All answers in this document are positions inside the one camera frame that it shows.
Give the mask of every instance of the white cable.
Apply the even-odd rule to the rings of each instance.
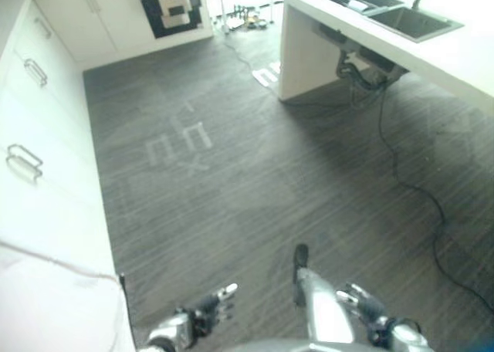
[[[18,253],[22,253],[24,255],[27,255],[27,256],[30,256],[32,258],[36,258],[36,259],[39,259],[39,260],[42,260],[44,262],[48,262],[48,263],[54,263],[60,267],[63,267],[64,269],[67,269],[69,270],[70,272],[73,272],[77,275],[81,275],[81,276],[84,276],[84,277],[89,277],[89,278],[92,278],[92,279],[103,279],[103,280],[108,280],[108,281],[111,281],[112,283],[116,283],[117,286],[118,286],[118,289],[120,291],[120,296],[119,296],[119,299],[118,299],[118,304],[117,304],[117,314],[115,315],[115,335],[113,337],[113,340],[112,340],[112,343],[110,345],[110,349],[108,350],[108,352],[111,352],[114,348],[115,348],[115,345],[117,344],[117,341],[118,341],[118,337],[120,335],[120,329],[121,329],[121,325],[122,325],[122,322],[123,322],[123,315],[122,315],[122,295],[124,294],[124,290],[122,288],[122,284],[120,283],[119,279],[117,278],[116,275],[111,275],[111,274],[107,274],[107,273],[102,273],[102,272],[95,272],[91,269],[84,269],[83,267],[81,266],[78,266],[78,265],[74,265],[72,263],[69,263],[69,262],[64,262],[64,261],[61,261],[59,259],[55,259],[55,258],[52,258],[50,256],[47,256],[45,254],[42,254],[42,253],[38,253],[38,252],[34,252],[32,250],[29,250],[29,249],[26,249],[26,248],[22,248],[21,246],[18,246],[18,245],[15,245],[15,244],[12,244],[10,242],[5,242],[3,240],[0,239],[0,246],[3,246],[4,248],[8,248],[8,249],[11,249],[15,252],[18,252]]]
[[[0,246],[9,248],[15,252],[26,254],[27,256],[30,256],[33,258],[41,259],[42,261],[45,261],[45,262],[55,263],[56,265],[61,266],[64,269],[68,269],[69,271],[77,273],[78,275],[81,275],[81,276],[90,277],[90,278],[94,278],[94,279],[106,279],[106,280],[112,281],[112,282],[116,283],[119,286],[119,288],[121,289],[120,281],[118,280],[116,275],[94,272],[91,269],[84,269],[81,266],[74,265],[74,264],[69,263],[69,262],[64,262],[64,261],[52,258],[52,257],[47,256],[47,255],[42,254],[42,253],[33,252],[32,250],[22,248],[18,245],[10,243],[10,242],[5,242],[1,239],[0,239]]]

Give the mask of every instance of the baseboard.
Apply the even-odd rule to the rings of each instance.
[[[156,41],[152,42],[151,44],[137,46],[125,51],[115,52],[111,55],[98,56],[90,60],[77,62],[76,64],[82,71],[89,70],[97,68],[98,66],[105,66],[136,56],[146,55],[150,52],[161,51],[162,49],[169,49],[171,47],[183,45],[185,43],[210,38],[212,36],[213,30],[211,28],[211,24],[209,23],[209,21],[207,21],[207,24],[205,24],[204,28],[173,34],[172,36],[156,39]]]

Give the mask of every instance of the wire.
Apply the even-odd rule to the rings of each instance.
[[[124,289],[122,288],[122,284],[120,283],[119,279],[114,275],[107,274],[107,273],[101,273],[101,272],[94,272],[91,269],[84,269],[81,266],[74,265],[74,264],[69,263],[69,262],[64,262],[64,261],[61,261],[59,259],[55,259],[53,257],[47,256],[47,255],[39,253],[39,252],[34,252],[30,249],[26,249],[26,248],[23,248],[23,247],[18,246],[16,244],[6,242],[2,239],[0,239],[0,246],[3,246],[4,248],[8,248],[14,252],[22,253],[26,256],[36,258],[36,259],[41,260],[43,262],[54,263],[54,264],[56,264],[56,265],[58,265],[64,269],[66,269],[70,272],[73,272],[77,275],[80,275],[80,276],[88,277],[91,279],[102,279],[102,280],[111,281],[112,283],[115,283],[117,285],[118,289],[121,289],[123,291],[123,294],[125,295]],[[121,297],[119,297],[117,309],[121,310],[121,308],[122,308],[122,299],[121,299]],[[122,320],[122,317],[119,317],[119,315],[120,314],[118,313],[115,316],[115,324],[118,323],[119,325],[121,325],[123,320]],[[114,333],[112,344],[111,344],[109,351],[112,351],[114,349],[114,347],[118,341],[119,336],[120,336],[120,330],[116,331]]]
[[[254,71],[252,64],[247,59],[244,59],[240,54],[240,52],[234,46],[229,45],[227,42],[223,42],[223,44],[235,53],[235,56],[237,56],[237,59],[239,61],[247,65],[252,75],[252,72]],[[266,88],[276,99],[278,98],[278,93],[276,93],[271,87],[269,86],[263,86],[263,87]]]
[[[434,240],[432,241],[432,253],[434,256],[435,265],[438,267],[439,272],[444,277],[446,277],[449,281],[451,281],[456,286],[459,286],[460,288],[464,289],[466,292],[469,292],[473,296],[477,297],[484,304],[484,306],[492,313],[492,315],[494,315],[494,307],[492,307],[489,304],[489,302],[486,300],[486,298],[484,298],[480,293],[478,293],[473,288],[470,288],[469,286],[467,286],[463,283],[460,283],[457,279],[455,279],[450,273],[448,273],[445,270],[445,268],[443,267],[443,265],[439,261],[437,243],[445,231],[444,227],[445,227],[445,224],[447,222],[446,215],[445,215],[444,209],[442,208],[441,204],[439,203],[439,200],[430,191],[427,191],[424,188],[417,186],[416,184],[409,184],[409,183],[404,182],[400,179],[400,175],[398,173],[398,152],[386,141],[386,139],[384,138],[383,129],[382,129],[383,109],[384,109],[384,103],[386,101],[386,92],[387,92],[387,86],[384,88],[384,91],[383,91],[383,94],[381,97],[381,105],[380,105],[380,109],[379,109],[379,121],[378,121],[379,138],[382,140],[383,144],[390,151],[390,153],[393,157],[393,177],[396,180],[396,182],[405,188],[409,188],[411,190],[418,191],[418,192],[422,193],[423,195],[427,196],[434,203],[436,208],[438,209],[438,213],[441,217],[441,224],[435,230]]]

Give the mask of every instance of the white kitchen island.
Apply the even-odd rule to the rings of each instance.
[[[425,11],[445,15],[426,2]],[[340,49],[317,32],[322,23],[494,114],[494,28],[464,10],[463,19],[445,15],[463,27],[416,43],[330,0],[285,0],[279,98],[287,101],[338,80]]]

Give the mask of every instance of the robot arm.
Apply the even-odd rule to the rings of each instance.
[[[214,326],[229,318],[229,300],[238,285],[233,283],[202,299],[191,309],[179,308],[163,320],[148,337],[147,346],[139,352],[183,352],[200,337],[208,336]]]
[[[359,286],[347,284],[337,291],[337,300],[365,325],[367,338],[375,347],[394,352],[434,352],[416,322],[385,316],[384,305]]]

